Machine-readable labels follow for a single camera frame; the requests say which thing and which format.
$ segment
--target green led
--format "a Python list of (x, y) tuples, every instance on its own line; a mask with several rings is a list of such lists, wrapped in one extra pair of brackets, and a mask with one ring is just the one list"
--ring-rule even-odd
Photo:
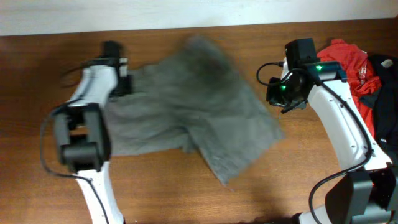
[(320, 71), (323, 68), (323, 66), (317, 65), (317, 66), (315, 66), (315, 68), (317, 68), (317, 70)]

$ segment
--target wooden tabletop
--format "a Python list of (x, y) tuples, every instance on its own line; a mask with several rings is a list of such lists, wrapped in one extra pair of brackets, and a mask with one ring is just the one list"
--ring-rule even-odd
[[(233, 58), (266, 103), (266, 88), (256, 82), (255, 71), (283, 59), (284, 45), (291, 40), (313, 37), (320, 50), (332, 38), (342, 38), (367, 52), (397, 56), (397, 25), (396, 19), (380, 19), (0, 37), (0, 223), (91, 222), (76, 182), (48, 176), (40, 168), (39, 125), (74, 91), (60, 87), (60, 74), (98, 56), (103, 40), (122, 43), (129, 68), (139, 68), (166, 58), (190, 35), (206, 35)], [(278, 68), (267, 68), (263, 79), (279, 75)], [(339, 170), (333, 148), (311, 108), (281, 115), (280, 108), (267, 107), (287, 139), (227, 187), (197, 153), (172, 149), (113, 157), (111, 180), (126, 222), (237, 223), (308, 210), (311, 188)], [(45, 153), (52, 167), (65, 171), (57, 165), (50, 128)], [(316, 205), (333, 183), (318, 191)]]

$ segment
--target gray towel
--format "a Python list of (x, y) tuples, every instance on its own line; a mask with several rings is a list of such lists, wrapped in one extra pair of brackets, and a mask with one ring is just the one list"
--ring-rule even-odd
[(113, 155), (198, 149), (222, 184), (283, 134), (249, 85), (214, 43), (188, 39), (158, 65), (132, 70), (134, 93), (104, 114)]

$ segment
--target white backdrop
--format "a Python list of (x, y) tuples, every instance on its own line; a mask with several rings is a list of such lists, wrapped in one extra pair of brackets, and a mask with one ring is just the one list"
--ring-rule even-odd
[(398, 0), (1, 0), (0, 35), (388, 18)]

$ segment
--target red fabric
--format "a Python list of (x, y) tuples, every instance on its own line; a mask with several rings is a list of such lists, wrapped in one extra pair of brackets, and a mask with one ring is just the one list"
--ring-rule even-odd
[(357, 45), (347, 44), (342, 39), (334, 39), (329, 47), (318, 53), (318, 58), (322, 62), (336, 60), (341, 64), (347, 74), (355, 105), (374, 137), (372, 109), (359, 101), (361, 96), (372, 94), (381, 87), (380, 79), (375, 76), (367, 53)]

